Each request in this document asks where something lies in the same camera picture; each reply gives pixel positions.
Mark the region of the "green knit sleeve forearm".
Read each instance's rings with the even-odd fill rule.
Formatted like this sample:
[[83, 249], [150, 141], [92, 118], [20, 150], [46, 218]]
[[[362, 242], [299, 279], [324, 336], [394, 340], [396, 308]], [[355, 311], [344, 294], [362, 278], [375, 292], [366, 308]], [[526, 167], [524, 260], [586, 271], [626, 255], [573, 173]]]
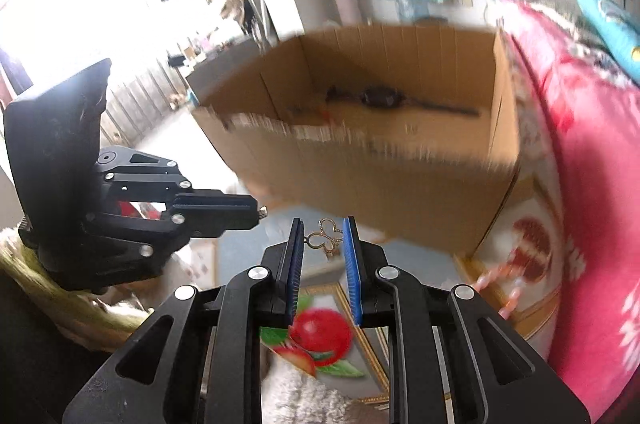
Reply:
[[68, 292], [39, 265], [15, 228], [1, 231], [1, 270], [8, 274], [58, 330], [90, 350], [114, 352], [151, 314], [134, 297], [109, 304], [89, 292]]

